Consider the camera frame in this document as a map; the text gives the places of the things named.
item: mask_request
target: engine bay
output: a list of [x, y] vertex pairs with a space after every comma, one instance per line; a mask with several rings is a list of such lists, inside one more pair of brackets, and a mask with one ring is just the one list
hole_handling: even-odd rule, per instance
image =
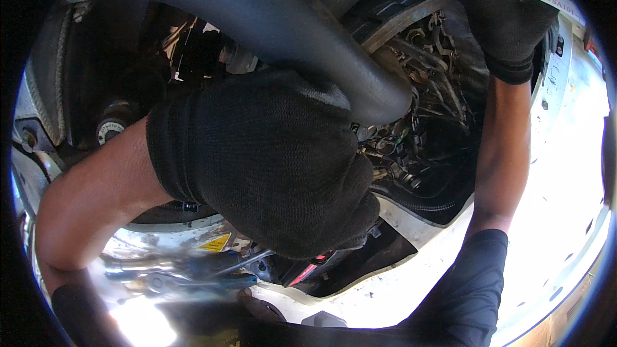
[[[350, 126], [358, 153], [373, 164], [371, 191], [420, 220], [446, 226], [473, 193], [489, 79], [465, 12], [456, 0], [360, 0], [339, 21], [377, 64], [413, 86], [411, 107], [402, 118]], [[149, 0], [93, 0], [69, 9], [58, 3], [45, 29], [52, 42], [39, 44], [30, 65], [39, 83], [55, 78], [57, 85], [60, 78], [56, 89], [62, 93], [63, 134], [50, 141], [64, 170], [146, 116], [155, 104], [207, 92], [229, 76], [270, 67], [208, 19]], [[62, 59], [49, 47], [53, 45], [62, 46]], [[294, 261], [267, 253], [214, 209], [192, 201], [152, 208], [127, 229], [137, 234], [131, 238], [142, 243], [149, 238], [154, 246], [163, 238], [154, 234], [200, 231], [191, 243], [200, 252], [166, 261], [184, 271], [171, 276], [197, 279], [202, 272], [191, 269], [195, 265], [218, 266], [211, 270], [215, 273], [243, 267], [251, 276], [314, 297], [332, 295], [417, 252], [380, 219], [361, 249]], [[161, 268], [165, 263], [156, 250], [142, 264], [128, 257], [132, 267], [120, 261], [126, 256], [121, 252], [104, 256], [108, 278], [131, 291], [150, 287], [151, 295], [160, 295], [164, 292], [152, 289], [156, 283], [151, 280], [171, 279], [165, 274], [171, 268]]]

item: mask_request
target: white car body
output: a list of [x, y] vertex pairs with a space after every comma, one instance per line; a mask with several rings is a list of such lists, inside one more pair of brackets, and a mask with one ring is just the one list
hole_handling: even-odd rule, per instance
[[[532, 95], [532, 162], [527, 188], [509, 233], [505, 289], [498, 330], [492, 339], [495, 346], [511, 342], [553, 311], [587, 273], [606, 239], [608, 209], [602, 204], [600, 173], [603, 117], [608, 114], [606, 84], [601, 68], [582, 48], [582, 33], [581, 25], [559, 16], [563, 55], [552, 54], [547, 59], [546, 77], [537, 81]], [[40, 168], [37, 173], [28, 164], [32, 161], [15, 150], [12, 153], [19, 173], [31, 175], [21, 189], [26, 196], [19, 194], [14, 178], [13, 186], [18, 217], [25, 215], [24, 234], [32, 236], [33, 222], [24, 206], [29, 204], [36, 213], [47, 181]], [[49, 178], [57, 176], [59, 168], [54, 160], [38, 155]], [[345, 320], [353, 328], [388, 327], [409, 316], [456, 258], [473, 212], [473, 195], [445, 226], [423, 220], [396, 202], [378, 197], [380, 216], [412, 243], [417, 253], [325, 298], [265, 281], [251, 287], [252, 296], [275, 305], [292, 323], [301, 323], [320, 311]], [[190, 232], [188, 236], [195, 238], [204, 234], [197, 227]], [[130, 227], [123, 228], [105, 252], [116, 253], [123, 246], [122, 239], [138, 242], [142, 236]], [[163, 243], [173, 248], [177, 240], [170, 238]], [[28, 244], [31, 237], [26, 246], [35, 261]], [[144, 245], [141, 255], [149, 251]], [[33, 264], [40, 277], [36, 262]], [[117, 309], [118, 299], [130, 297], [119, 283], [103, 277], [100, 261], [90, 270], [110, 310]], [[149, 327], [145, 332], [150, 335], [161, 331], [156, 322], [145, 327]]]

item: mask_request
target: black rubber hose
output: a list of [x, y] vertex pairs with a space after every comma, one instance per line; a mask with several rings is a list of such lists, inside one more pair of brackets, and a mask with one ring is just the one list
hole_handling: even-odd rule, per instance
[[385, 124], [409, 109], [409, 82], [378, 66], [319, 0], [154, 1], [211, 22], [268, 64], [332, 80], [355, 122]]

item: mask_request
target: sticker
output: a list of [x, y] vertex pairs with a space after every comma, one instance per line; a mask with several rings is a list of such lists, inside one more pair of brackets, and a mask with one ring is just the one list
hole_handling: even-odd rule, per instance
[[198, 246], [197, 249], [212, 251], [212, 252], [220, 252], [225, 246], [225, 244], [227, 244], [227, 240], [229, 240], [230, 236], [231, 236], [231, 233], [228, 233], [227, 235], [222, 235], [218, 238], [215, 238], [211, 242]]

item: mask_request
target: gloved hand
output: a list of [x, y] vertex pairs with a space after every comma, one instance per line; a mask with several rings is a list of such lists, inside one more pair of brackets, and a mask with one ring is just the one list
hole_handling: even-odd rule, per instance
[[530, 80], [534, 49], [559, 11], [540, 0], [459, 1], [490, 72], [512, 85]]
[[373, 167], [345, 95], [312, 82], [264, 71], [159, 104], [146, 137], [163, 189], [288, 258], [363, 245], [379, 214]]

